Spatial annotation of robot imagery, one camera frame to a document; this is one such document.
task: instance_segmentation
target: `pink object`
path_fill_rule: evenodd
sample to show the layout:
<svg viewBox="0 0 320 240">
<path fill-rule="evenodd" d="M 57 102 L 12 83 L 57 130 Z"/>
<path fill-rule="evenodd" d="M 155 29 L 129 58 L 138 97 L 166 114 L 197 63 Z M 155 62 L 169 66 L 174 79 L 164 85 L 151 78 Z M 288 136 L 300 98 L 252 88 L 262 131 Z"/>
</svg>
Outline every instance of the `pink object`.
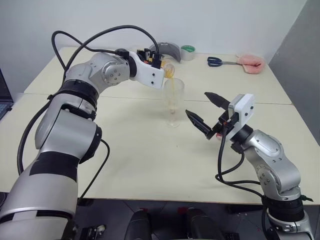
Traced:
<svg viewBox="0 0 320 240">
<path fill-rule="evenodd" d="M 266 62 L 262 57 L 253 55 L 243 55 L 236 61 L 241 64 L 248 74 L 259 74 L 264 69 Z"/>
<path fill-rule="evenodd" d="M 222 140 L 222 135 L 221 135 L 220 133 L 217 133 L 217 134 L 215 135 L 215 137 L 216 137 L 216 139 L 218 139 L 219 141 Z"/>
</svg>

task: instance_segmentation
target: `white wall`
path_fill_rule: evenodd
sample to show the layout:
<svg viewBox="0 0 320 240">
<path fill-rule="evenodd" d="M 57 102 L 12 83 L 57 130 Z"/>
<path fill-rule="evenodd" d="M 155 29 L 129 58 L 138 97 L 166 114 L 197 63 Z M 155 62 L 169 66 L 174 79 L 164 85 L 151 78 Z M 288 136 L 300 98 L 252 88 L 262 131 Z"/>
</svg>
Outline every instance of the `white wall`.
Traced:
<svg viewBox="0 0 320 240">
<path fill-rule="evenodd" d="M 158 42 L 190 44 L 201 53 L 251 52 L 269 61 L 306 0 L 0 0 L 0 68 L 23 92 L 53 57 L 51 34 L 84 41 L 104 29 L 138 25 Z M 73 45 L 65 37 L 58 46 Z M 149 47 L 134 30 L 111 33 L 93 47 Z"/>
</svg>

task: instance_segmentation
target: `clear plastic cup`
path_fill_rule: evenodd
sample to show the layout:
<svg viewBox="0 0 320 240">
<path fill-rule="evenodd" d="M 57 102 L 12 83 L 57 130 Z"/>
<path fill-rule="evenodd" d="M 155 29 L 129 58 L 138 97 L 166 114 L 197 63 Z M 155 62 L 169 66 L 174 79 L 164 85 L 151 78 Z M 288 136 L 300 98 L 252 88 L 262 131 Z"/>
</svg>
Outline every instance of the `clear plastic cup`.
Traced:
<svg viewBox="0 0 320 240">
<path fill-rule="evenodd" d="M 165 122 L 170 128 L 180 125 L 185 94 L 185 84 L 179 78 L 169 78 L 163 86 L 163 101 L 165 105 Z"/>
</svg>

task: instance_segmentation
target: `laptop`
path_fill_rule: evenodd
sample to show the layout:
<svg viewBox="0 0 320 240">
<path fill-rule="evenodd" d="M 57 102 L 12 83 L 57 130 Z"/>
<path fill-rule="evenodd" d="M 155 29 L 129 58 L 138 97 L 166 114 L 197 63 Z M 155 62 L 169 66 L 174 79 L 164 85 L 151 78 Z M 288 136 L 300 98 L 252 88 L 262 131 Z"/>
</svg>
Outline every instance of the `laptop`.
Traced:
<svg viewBox="0 0 320 240">
<path fill-rule="evenodd" d="M 14 101 L 0 69 L 0 120 L 8 111 L 12 110 L 13 104 Z"/>
</svg>

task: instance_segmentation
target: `tape roll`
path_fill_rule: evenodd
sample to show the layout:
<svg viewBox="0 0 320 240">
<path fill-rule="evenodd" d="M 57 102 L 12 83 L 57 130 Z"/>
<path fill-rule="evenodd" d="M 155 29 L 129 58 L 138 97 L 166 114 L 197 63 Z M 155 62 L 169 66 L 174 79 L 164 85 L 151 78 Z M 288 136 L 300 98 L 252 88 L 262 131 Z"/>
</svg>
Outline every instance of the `tape roll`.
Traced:
<svg viewBox="0 0 320 240">
<path fill-rule="evenodd" d="M 181 59 L 184 61 L 191 61 L 196 56 L 196 48 L 191 45 L 183 45 L 180 48 Z"/>
</svg>

